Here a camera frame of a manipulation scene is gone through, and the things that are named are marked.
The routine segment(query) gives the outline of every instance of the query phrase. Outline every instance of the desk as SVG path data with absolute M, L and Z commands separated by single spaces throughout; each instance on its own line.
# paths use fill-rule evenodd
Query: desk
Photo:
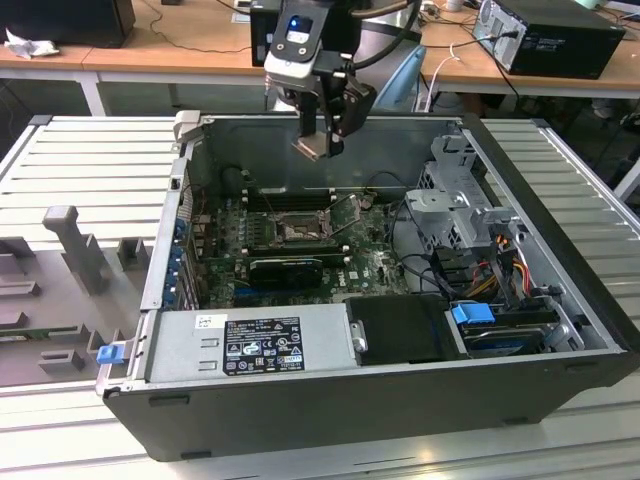
M 472 14 L 473 10 L 464 9 L 458 13 L 445 12 L 443 17 L 454 22 L 462 22 L 465 19 L 469 22 Z M 461 27 L 440 23 L 428 23 L 422 36 L 424 45 L 449 45 L 469 40 L 473 40 L 473 37 Z M 436 79 L 436 91 L 512 93 L 495 62 L 480 45 L 460 47 L 455 49 L 455 53 L 462 61 L 451 60 L 440 69 Z M 440 62 L 448 56 L 448 49 L 427 49 L 422 66 L 422 74 L 427 80 L 431 80 Z M 509 80 L 522 95 L 638 98 L 640 41 L 623 40 L 598 80 L 526 76 L 509 76 Z
M 101 82 L 264 84 L 264 70 L 251 66 L 249 25 L 231 23 L 231 10 L 213 0 L 187 0 L 180 6 L 160 5 L 160 0 L 146 2 L 163 14 L 155 23 L 156 31 L 176 44 L 202 50 L 244 50 L 205 53 L 176 48 L 151 32 L 150 24 L 158 14 L 145 1 L 133 0 L 136 23 L 123 48 L 62 47 L 62 55 L 33 60 L 0 49 L 0 78 L 76 81 L 92 115 L 109 114 L 100 95 Z
M 133 0 L 137 20 L 124 48 L 62 47 L 62 55 L 30 61 L 1 49 L 0 77 L 76 81 L 92 115 L 108 114 L 100 96 L 100 82 L 263 84 L 263 70 L 251 66 L 249 48 L 239 53 L 203 53 L 176 48 L 153 34 L 150 24 L 158 14 L 145 1 L 164 15 L 155 23 L 156 30 L 179 45 L 204 50 L 240 50 L 251 45 L 249 25 L 231 23 L 233 12 L 213 0 L 186 0 L 181 6 L 163 6 L 160 0 Z M 472 13 L 464 10 L 444 15 L 461 21 Z M 461 43 L 471 38 L 456 25 L 429 23 L 424 32 L 426 45 Z M 511 93 L 482 47 L 461 47 L 456 53 L 462 61 L 447 62 L 438 75 L 436 90 Z M 431 79 L 448 55 L 448 49 L 430 49 L 422 68 L 425 77 Z M 523 95 L 638 98 L 640 41 L 623 41 L 599 80 L 511 77 L 511 81 Z

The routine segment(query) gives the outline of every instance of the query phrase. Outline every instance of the computer case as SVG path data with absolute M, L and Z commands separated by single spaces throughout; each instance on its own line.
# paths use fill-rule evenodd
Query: computer case
M 136 21 L 131 0 L 5 0 L 0 2 L 0 39 L 5 29 L 29 40 L 121 47 Z
M 473 29 L 511 75 L 597 79 L 625 29 L 574 0 L 485 0 Z

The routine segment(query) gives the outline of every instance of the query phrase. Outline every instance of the table leg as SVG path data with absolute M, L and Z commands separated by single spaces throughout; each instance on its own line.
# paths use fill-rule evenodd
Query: table leg
M 640 185 L 640 159 L 636 160 L 636 164 L 620 181 L 613 193 L 615 193 L 620 200 L 625 201 L 638 185 Z
M 78 75 L 77 81 L 82 87 L 91 115 L 94 117 L 109 115 L 109 107 L 103 102 L 100 95 L 99 79 L 95 72 L 82 72 Z
M 171 100 L 171 106 L 173 108 L 182 107 L 180 97 L 178 96 L 178 86 L 175 83 L 170 83 L 167 87 L 169 87 L 169 99 Z

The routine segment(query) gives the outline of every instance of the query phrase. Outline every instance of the circuit board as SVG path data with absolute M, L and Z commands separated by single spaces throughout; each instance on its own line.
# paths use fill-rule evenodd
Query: circuit board
M 360 197 L 350 198 L 351 202 L 336 202 L 330 219 L 322 211 L 251 212 L 242 202 L 227 200 L 212 221 L 213 254 L 200 259 L 207 271 L 209 308 L 339 303 L 352 296 L 408 293 L 387 242 L 385 225 L 390 218 L 384 206 L 365 204 L 366 208 L 360 209 Z M 356 202 L 354 212 L 351 203 Z M 280 220 L 278 225 L 274 218 Z M 292 258 L 289 253 L 295 250 L 296 258 L 330 255 L 339 262 L 332 260 L 326 266 L 325 261 L 321 283 L 315 288 L 257 291 L 250 283 L 252 262 L 260 260 L 262 246 L 266 249 L 274 243 L 282 251 L 282 257 L 276 258 Z M 248 251 L 251 245 L 255 248 Z M 301 253 L 301 248 L 310 253 Z M 317 248 L 344 253 L 316 255 Z

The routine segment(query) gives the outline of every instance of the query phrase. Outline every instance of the sticker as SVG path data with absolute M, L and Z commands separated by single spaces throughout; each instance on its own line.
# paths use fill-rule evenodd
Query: sticker
M 224 328 L 228 315 L 226 313 L 218 315 L 196 315 L 195 328 Z
M 304 370 L 300 317 L 229 320 L 224 327 L 222 370 L 225 374 L 255 375 Z

